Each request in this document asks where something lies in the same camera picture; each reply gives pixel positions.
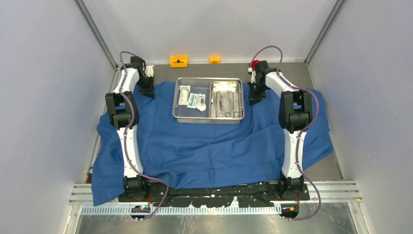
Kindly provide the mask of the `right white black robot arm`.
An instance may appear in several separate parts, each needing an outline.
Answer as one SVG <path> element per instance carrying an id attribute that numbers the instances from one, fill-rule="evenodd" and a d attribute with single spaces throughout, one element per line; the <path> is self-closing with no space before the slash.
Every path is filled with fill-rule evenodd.
<path id="1" fill-rule="evenodd" d="M 312 96 L 284 77 L 278 68 L 270 68 L 265 60 L 254 60 L 248 68 L 250 105 L 266 98 L 272 90 L 279 98 L 279 125 L 285 137 L 284 161 L 278 180 L 278 195 L 291 200 L 304 188 L 302 174 L 303 142 L 308 125 L 313 120 Z"/>

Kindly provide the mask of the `blue surgical drape cloth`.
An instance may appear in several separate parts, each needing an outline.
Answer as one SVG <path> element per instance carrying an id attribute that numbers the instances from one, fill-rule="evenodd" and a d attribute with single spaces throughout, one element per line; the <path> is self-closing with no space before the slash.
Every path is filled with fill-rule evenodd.
<path id="1" fill-rule="evenodd" d="M 247 104 L 239 124 L 179 123 L 172 115 L 175 82 L 155 85 L 155 99 L 139 91 L 133 96 L 140 120 L 139 156 L 146 175 L 167 181 L 170 189 L 218 188 L 277 180 L 284 161 L 284 132 L 279 125 L 280 98 L 267 90 L 258 104 Z M 334 150 L 326 104 L 321 92 L 319 115 L 303 143 L 302 168 L 307 169 Z M 101 147 L 92 171 L 94 206 L 124 193 L 122 147 L 108 112 L 96 127 Z"/>

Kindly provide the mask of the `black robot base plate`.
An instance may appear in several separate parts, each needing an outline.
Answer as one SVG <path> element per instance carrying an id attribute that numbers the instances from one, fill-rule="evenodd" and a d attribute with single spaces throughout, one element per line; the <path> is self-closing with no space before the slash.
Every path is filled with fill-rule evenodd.
<path id="1" fill-rule="evenodd" d="M 270 207 L 275 201 L 286 201 L 296 204 L 309 201 L 307 185 L 302 192 L 281 193 L 277 182 L 259 182 L 221 188 L 199 189 L 167 189 L 158 182 L 149 183 L 144 191 L 124 192 L 118 197 L 119 202 L 146 202 L 158 205 L 162 198 L 162 207 L 185 208 L 192 205 L 195 208 L 229 207 L 237 202 L 242 208 Z"/>

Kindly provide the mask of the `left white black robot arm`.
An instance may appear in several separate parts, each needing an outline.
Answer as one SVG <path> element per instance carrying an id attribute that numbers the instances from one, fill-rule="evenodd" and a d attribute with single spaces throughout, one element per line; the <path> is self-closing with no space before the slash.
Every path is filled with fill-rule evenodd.
<path id="1" fill-rule="evenodd" d="M 155 98 L 154 70 L 152 65 L 147 66 L 144 59 L 131 52 L 123 51 L 119 56 L 121 79 L 115 89 L 105 95 L 105 102 L 110 124 L 116 129 L 121 143 L 123 195 L 143 202 L 150 192 L 138 151 L 136 132 L 140 117 L 133 92 L 137 88 L 139 94 Z"/>

